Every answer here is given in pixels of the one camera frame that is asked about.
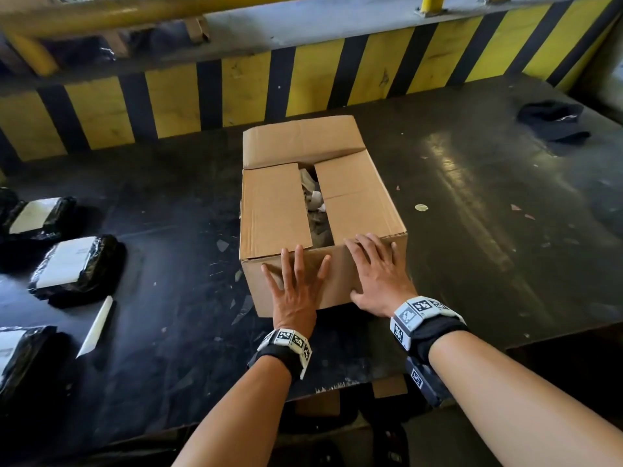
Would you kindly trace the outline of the right wristband with marker tags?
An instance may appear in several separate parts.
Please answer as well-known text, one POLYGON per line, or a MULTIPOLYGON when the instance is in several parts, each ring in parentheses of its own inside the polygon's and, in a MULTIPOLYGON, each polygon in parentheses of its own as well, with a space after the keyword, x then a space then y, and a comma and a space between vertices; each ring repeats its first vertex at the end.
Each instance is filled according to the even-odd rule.
POLYGON ((409 355, 429 365, 432 345, 451 332, 469 331, 463 317, 440 301, 410 298, 393 313, 390 331, 409 355))

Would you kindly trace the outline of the white paper strip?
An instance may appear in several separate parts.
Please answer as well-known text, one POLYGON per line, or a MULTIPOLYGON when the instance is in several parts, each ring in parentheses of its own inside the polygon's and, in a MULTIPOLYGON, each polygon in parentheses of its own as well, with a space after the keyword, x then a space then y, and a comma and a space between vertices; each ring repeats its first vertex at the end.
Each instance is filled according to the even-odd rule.
POLYGON ((93 323, 85 337, 85 340, 83 341, 82 346, 76 354, 76 359, 79 359, 82 356, 95 350, 98 345, 98 341, 100 340, 100 337, 102 335, 102 332, 104 331, 106 320, 108 319, 108 315, 113 308, 113 305, 113 296, 107 296, 104 299, 100 309, 98 310, 98 313, 93 320, 93 323))

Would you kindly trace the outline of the black parcel with white label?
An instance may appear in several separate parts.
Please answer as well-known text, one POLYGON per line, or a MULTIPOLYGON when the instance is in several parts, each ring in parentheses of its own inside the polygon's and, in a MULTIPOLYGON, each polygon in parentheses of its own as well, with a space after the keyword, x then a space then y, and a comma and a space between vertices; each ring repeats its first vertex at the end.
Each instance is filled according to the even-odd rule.
POLYGON ((59 242, 36 267, 27 290, 51 304, 94 296, 118 278, 124 255, 124 244, 110 234, 59 242))
POLYGON ((22 381, 56 326, 0 327, 0 415, 7 410, 22 381))
POLYGON ((72 196, 19 200, 0 219, 0 238, 8 242, 59 242, 70 231, 77 199, 72 196))

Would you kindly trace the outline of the clear tape scrap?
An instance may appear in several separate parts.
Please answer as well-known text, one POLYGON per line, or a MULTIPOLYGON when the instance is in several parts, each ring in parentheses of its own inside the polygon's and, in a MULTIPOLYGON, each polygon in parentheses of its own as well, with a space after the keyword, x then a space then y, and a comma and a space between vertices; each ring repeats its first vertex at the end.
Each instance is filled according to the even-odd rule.
POLYGON ((243 301, 243 304, 239 312, 237 313, 237 315, 231 322, 231 326, 235 326, 236 324, 238 324, 248 313, 251 312, 253 308, 254 308, 254 302, 253 302, 252 296, 251 295, 245 296, 245 299, 243 301))

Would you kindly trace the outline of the person's right forearm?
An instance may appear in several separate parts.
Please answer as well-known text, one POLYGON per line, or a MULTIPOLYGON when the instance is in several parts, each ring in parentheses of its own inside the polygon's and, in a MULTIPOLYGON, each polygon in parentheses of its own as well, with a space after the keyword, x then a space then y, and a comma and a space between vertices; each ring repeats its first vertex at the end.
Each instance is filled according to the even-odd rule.
POLYGON ((440 337, 429 361, 504 467, 623 467, 623 431, 475 335, 440 337))

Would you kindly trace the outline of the brown cardboard box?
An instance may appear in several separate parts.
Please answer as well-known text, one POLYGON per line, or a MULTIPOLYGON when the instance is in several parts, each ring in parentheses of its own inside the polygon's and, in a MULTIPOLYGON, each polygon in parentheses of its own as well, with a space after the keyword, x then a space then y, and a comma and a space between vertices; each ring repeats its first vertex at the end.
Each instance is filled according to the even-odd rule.
POLYGON ((361 291, 344 240, 372 233, 396 243, 406 256, 407 229, 364 145, 353 116, 326 116, 255 126, 243 133, 239 259, 256 314, 273 316, 262 265, 283 288, 280 254, 305 249, 306 277, 317 274, 324 256, 330 272, 320 309, 351 302, 361 291), (311 203, 304 197, 303 171, 312 172, 322 194, 330 240, 319 244, 310 228, 311 203))

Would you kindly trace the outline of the yellow black striped barrier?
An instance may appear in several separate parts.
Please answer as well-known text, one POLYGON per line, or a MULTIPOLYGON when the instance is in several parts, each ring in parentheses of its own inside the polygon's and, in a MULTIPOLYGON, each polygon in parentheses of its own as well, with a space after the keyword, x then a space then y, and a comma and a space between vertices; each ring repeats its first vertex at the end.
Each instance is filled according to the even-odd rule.
POLYGON ((567 91, 623 0, 562 0, 0 94, 0 180, 22 164, 502 75, 567 91))

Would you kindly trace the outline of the person's right hand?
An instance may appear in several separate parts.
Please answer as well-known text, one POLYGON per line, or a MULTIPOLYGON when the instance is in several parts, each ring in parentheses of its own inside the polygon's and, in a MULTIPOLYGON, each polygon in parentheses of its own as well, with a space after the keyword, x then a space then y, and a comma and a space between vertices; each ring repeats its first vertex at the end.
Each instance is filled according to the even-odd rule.
POLYGON ((402 303, 417 297, 418 293, 407 274, 405 258, 402 256, 402 272, 397 272, 392 263, 391 243, 384 243, 379 237, 378 239, 378 267, 370 266, 368 256, 356 237, 345 239, 345 245, 351 253, 361 282, 359 293, 366 293, 371 300, 371 311, 367 312, 390 318, 402 303))

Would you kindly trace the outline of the crumpled packing paper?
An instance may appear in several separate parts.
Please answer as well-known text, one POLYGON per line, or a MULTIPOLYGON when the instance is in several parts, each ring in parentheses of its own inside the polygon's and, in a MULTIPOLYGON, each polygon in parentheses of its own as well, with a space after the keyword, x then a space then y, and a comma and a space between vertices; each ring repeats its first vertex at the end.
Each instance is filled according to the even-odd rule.
POLYGON ((315 168, 300 168, 299 172, 312 245, 314 248, 333 246, 333 235, 315 168))

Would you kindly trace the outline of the black cloth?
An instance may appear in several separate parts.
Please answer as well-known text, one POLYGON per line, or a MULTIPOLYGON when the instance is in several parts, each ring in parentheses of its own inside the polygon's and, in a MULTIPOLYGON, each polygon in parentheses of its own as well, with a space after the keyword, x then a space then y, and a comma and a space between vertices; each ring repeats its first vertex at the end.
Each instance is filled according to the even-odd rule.
POLYGON ((591 137, 580 125, 584 107, 578 103, 546 100, 524 104, 517 121, 528 126, 540 139, 568 145, 581 145, 591 137))

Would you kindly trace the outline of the yellow metal railing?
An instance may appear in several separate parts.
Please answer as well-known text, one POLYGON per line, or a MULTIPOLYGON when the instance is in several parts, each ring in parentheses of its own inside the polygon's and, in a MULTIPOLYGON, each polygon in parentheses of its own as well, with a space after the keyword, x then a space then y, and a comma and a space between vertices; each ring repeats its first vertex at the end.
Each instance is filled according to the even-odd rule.
POLYGON ((40 77, 60 69, 41 39, 72 38, 292 0, 87 0, 0 14, 0 32, 40 77))

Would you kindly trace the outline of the left wristband with marker tags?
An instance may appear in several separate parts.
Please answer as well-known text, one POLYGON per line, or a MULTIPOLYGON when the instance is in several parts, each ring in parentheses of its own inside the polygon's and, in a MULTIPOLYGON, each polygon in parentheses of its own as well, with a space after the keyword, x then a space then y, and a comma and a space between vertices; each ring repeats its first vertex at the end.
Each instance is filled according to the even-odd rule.
POLYGON ((292 379, 303 379, 312 356, 308 339, 293 329, 274 329, 267 334, 256 353, 247 363, 250 369, 261 357, 269 355, 280 360, 290 372, 292 379))

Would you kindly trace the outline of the person's left hand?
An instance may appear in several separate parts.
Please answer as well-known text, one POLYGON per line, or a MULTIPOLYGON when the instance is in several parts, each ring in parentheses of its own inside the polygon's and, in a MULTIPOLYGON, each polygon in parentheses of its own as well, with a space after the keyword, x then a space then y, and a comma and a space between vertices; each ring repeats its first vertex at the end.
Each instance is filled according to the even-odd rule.
POLYGON ((290 253, 283 248, 281 255, 282 293, 271 293, 274 307, 272 318, 274 329, 293 329, 310 338, 316 325, 316 312, 322 294, 323 284, 329 274, 331 256, 323 258, 319 270, 306 283, 296 283, 290 253))

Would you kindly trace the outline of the brown cardboard piece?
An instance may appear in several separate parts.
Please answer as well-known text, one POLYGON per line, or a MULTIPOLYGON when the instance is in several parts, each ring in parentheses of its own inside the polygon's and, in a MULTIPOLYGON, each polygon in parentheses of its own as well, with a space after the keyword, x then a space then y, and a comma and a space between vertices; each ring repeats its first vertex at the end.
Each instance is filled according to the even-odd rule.
POLYGON ((307 418, 339 417, 341 414, 340 391, 325 391, 295 400, 294 414, 307 418))
POLYGON ((371 382, 371 387, 376 400, 408 394, 408 385, 403 374, 378 378, 371 382))

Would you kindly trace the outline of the person's left forearm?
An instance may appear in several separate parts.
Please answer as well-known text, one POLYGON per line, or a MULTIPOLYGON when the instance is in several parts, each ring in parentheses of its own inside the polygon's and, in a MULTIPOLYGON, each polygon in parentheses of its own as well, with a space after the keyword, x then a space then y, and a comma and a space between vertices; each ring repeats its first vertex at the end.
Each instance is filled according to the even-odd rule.
POLYGON ((267 467, 292 376, 265 355, 195 429, 171 467, 267 467))

